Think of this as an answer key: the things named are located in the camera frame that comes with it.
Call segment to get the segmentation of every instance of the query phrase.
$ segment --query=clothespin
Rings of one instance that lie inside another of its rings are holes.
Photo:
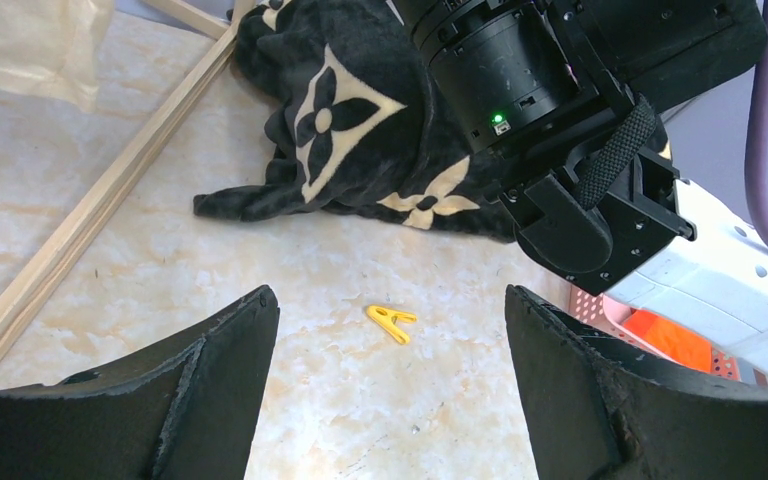
[[[366,314],[369,315],[371,319],[375,320],[375,323],[381,325],[381,328],[387,330],[387,333],[392,335],[399,344],[406,345],[410,342],[408,334],[396,326],[396,320],[401,320],[405,323],[415,323],[416,315],[379,307],[377,305],[371,305],[367,308]]]

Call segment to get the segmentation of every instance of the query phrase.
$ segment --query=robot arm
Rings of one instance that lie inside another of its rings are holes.
[[[653,145],[661,112],[759,60],[755,0],[393,3],[473,150],[505,159],[488,198],[531,259],[768,373],[768,249]]]

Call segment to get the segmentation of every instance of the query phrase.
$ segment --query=black blanket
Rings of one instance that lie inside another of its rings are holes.
[[[203,217],[256,222],[323,210],[513,241],[483,190],[500,159],[469,145],[384,0],[272,0],[243,19],[233,67],[283,103],[265,185],[194,198]]]

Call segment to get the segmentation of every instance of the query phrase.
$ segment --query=orange object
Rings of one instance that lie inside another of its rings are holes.
[[[632,313],[622,325],[675,362],[711,373],[712,345],[704,337],[644,310]]]

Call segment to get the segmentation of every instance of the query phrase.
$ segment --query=cable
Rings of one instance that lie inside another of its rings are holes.
[[[768,30],[768,0],[764,1],[764,21]],[[749,217],[755,230],[768,247],[768,43],[764,55],[755,66],[755,84],[749,107],[746,135],[744,184]]]

